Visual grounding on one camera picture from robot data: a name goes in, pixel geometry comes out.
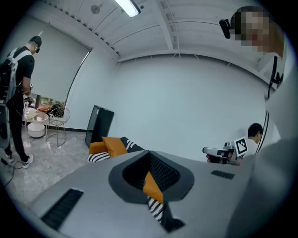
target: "ceiling beam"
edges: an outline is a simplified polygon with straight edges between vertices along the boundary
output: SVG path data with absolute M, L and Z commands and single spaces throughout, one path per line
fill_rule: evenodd
M 169 25 L 169 20 L 167 18 L 167 15 L 162 7 L 162 4 L 160 3 L 160 0 L 152 0 L 152 5 L 154 9 L 154 13 L 156 16 L 156 19 L 159 22 L 160 28 L 162 29 L 162 32 L 164 34 L 164 38 L 167 42 L 169 50 L 174 49 L 174 37 L 171 30 L 171 27 Z
M 191 54 L 191 55 L 201 55 L 201 56 L 207 56 L 219 60 L 223 60 L 229 63 L 232 63 L 236 66 L 239 66 L 252 74 L 256 75 L 263 81 L 265 81 L 267 84 L 269 84 L 270 79 L 265 77 L 262 73 L 260 73 L 256 66 L 253 66 L 249 62 L 246 62 L 244 59 L 241 58 L 241 56 L 237 56 L 236 54 L 228 54 L 227 52 L 219 52 L 218 50 L 212 51 L 212 50 L 204 50 L 204 49 L 180 49 L 179 50 L 162 50 L 162 51 L 154 51 L 154 52 L 145 52 L 145 53 L 139 53 L 139 54 L 134 54 L 128 57 L 120 58 L 118 62 L 123 62 L 126 60 L 131 60 L 139 57 L 144 57 L 144 56 L 149 56 L 149 55 L 160 55 L 160 54 Z
M 101 47 L 113 59 L 119 59 L 119 55 L 116 53 L 116 51 L 109 47 L 92 31 L 83 26 L 80 22 L 73 19 L 71 16 L 46 3 L 40 1 L 36 2 L 28 10 L 27 14 L 43 22 L 51 23 L 53 27 L 59 29 L 66 35 L 69 35 L 89 48 Z

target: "fluorescent light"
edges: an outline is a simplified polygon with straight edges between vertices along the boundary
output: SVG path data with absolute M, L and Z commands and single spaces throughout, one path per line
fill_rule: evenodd
M 140 14 L 140 9 L 133 0 L 116 0 L 129 17 L 135 17 Z

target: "speaker grille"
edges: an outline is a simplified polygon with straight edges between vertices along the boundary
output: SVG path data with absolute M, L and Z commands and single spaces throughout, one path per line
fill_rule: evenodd
M 82 195 L 83 192 L 79 190 L 69 189 L 41 218 L 42 221 L 54 230 L 58 230 Z
M 225 178 L 225 179 L 233 179 L 233 177 L 234 177 L 233 173 L 226 173 L 226 172 L 222 172 L 219 170 L 212 171 L 211 174 Z

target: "black cap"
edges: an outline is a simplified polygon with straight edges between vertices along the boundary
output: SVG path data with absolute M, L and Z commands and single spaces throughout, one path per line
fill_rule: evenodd
M 35 42 L 39 47 L 41 46 L 41 37 L 36 35 L 30 39 L 29 42 Z

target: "white wall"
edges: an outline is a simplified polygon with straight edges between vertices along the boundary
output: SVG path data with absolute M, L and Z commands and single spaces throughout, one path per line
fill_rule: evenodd
M 116 62 L 104 50 L 94 48 L 85 59 L 70 89 L 66 108 L 71 116 L 66 127 L 87 129 L 94 104 L 110 108 L 109 89 Z
M 205 161 L 203 147 L 221 148 L 264 123 L 264 82 L 222 61 L 142 58 L 122 63 L 111 82 L 109 136 L 145 149 Z

